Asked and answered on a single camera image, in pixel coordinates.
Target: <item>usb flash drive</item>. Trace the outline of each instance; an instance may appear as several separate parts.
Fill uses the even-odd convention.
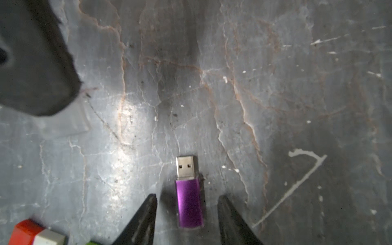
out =
[[[199,178],[195,174],[193,156],[176,158],[177,202],[179,227],[195,228],[203,225],[200,204]]]

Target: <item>white speck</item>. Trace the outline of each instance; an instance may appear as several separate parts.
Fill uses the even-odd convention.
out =
[[[385,28],[385,27],[386,27],[386,26],[384,26],[384,25],[379,26],[379,27],[372,27],[372,30],[382,29],[382,28]]]
[[[282,198],[254,225],[252,228],[255,228],[259,224],[261,224],[265,219],[267,219],[288,197],[290,197],[298,187],[300,187],[309,177],[323,164],[324,160],[327,158],[327,155],[319,157],[316,153],[312,151],[304,151],[302,149],[295,149],[294,151],[289,151],[289,157],[295,157],[299,155],[308,155],[316,159],[314,166],[302,177],[302,179],[298,180],[294,183],[290,189],[282,196]]]
[[[374,75],[374,76],[376,76],[378,78],[381,77],[381,73],[374,73],[374,72],[371,72],[371,71],[368,71],[367,73],[370,74],[370,75]]]
[[[311,43],[310,45],[320,44],[320,43],[324,43],[324,42],[329,42],[329,41],[336,40],[336,39],[339,39],[339,38],[341,38],[341,36],[337,36],[337,37],[334,37],[334,38],[326,39],[326,40],[323,40],[323,41],[321,41],[321,40],[319,39],[319,40],[317,40],[317,41]]]

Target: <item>white block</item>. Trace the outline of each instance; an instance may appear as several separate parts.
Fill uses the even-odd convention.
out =
[[[35,236],[33,245],[63,245],[65,236],[45,229]]]

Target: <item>scratch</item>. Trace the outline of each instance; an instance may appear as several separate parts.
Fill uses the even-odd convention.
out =
[[[311,156],[313,158],[316,159],[316,163],[314,164],[314,166],[309,170],[309,172],[307,172],[302,179],[300,179],[299,181],[297,181],[295,184],[292,185],[292,187],[283,195],[283,197],[270,209],[270,211],[268,211],[256,224],[254,224],[252,226],[252,228],[255,228],[256,226],[258,226],[259,224],[261,224],[265,219],[268,218],[268,216],[270,216],[272,214],[272,212],[274,212],[277,207],[279,207],[289,196],[291,196],[291,194],[294,193],[294,191],[300,187],[300,185],[302,183],[305,182],[305,180],[307,180],[310,175],[312,175],[324,162],[324,160],[327,158],[327,155],[324,155],[322,157],[319,157],[318,155],[316,155],[314,152],[312,151],[304,151],[302,149],[295,149],[293,152],[289,151],[289,157],[295,157],[295,156],[299,156],[299,155],[308,155]]]
[[[374,76],[376,76],[376,77],[378,77],[378,78],[381,78],[381,77],[382,77],[382,76],[381,76],[381,73],[374,73],[374,72],[371,72],[371,71],[367,71],[367,73],[370,74],[370,75],[374,75]]]
[[[118,135],[110,128],[109,124],[107,122],[105,122],[97,113],[97,111],[94,109],[94,107],[92,106],[92,104],[90,103],[90,101],[88,100],[88,103],[91,107],[91,109],[93,110],[94,114],[98,117],[98,119],[101,121],[101,123],[105,126],[105,128],[107,128],[112,134],[113,136],[121,142],[120,138],[118,137]]]
[[[325,43],[325,42],[333,41],[333,40],[336,40],[336,39],[339,39],[339,38],[341,38],[341,36],[337,36],[337,37],[330,38],[330,39],[325,39],[325,40],[318,39],[317,41],[311,43],[310,45]]]
[[[47,169],[47,166],[46,166],[46,164],[45,164],[45,161],[44,161],[44,158],[43,158],[43,156],[42,156],[42,154],[43,154],[43,152],[44,152],[44,146],[43,146],[43,144],[44,144],[44,142],[45,142],[45,140],[43,140],[43,141],[41,141],[41,143],[40,143],[40,160],[41,160],[41,163],[42,163],[42,166],[41,166],[41,172],[42,172],[42,175],[44,176],[44,178],[46,179],[46,183],[47,183],[47,185],[46,185],[46,188],[45,188],[45,194],[44,194],[44,202],[45,202],[45,207],[44,207],[44,210],[42,211],[42,214],[41,214],[41,218],[44,216],[44,213],[45,213],[45,211],[46,211],[46,209],[49,207],[49,202],[48,202],[48,200],[47,200],[47,196],[48,196],[48,192],[49,192],[49,186],[50,186],[50,179],[49,179],[49,173],[50,173],[50,170],[48,169],[48,170],[46,170]]]
[[[77,147],[79,149],[80,155],[83,158],[82,214],[80,215],[80,222],[81,222],[82,218],[83,218],[83,215],[85,214],[85,211],[86,211],[86,204],[85,204],[84,199],[85,199],[85,196],[86,196],[85,192],[86,192],[86,182],[87,182],[87,178],[86,178],[87,161],[86,161],[86,156],[84,155],[84,153],[82,151],[82,148],[80,146],[73,145],[71,143],[71,139],[70,138],[68,138],[68,144],[69,144],[69,147],[71,147],[71,149],[74,148],[74,147]]]
[[[372,30],[377,30],[377,29],[382,29],[382,28],[386,28],[386,26],[382,25],[382,26],[372,27]]]

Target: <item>gray marble table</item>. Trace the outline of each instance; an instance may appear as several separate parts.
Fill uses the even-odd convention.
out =
[[[219,244],[222,194],[266,245],[392,243],[390,1],[51,4],[91,130],[44,140],[0,109],[0,244],[33,217],[109,245],[149,193],[157,245]],[[183,232],[175,157],[190,154],[205,226]]]

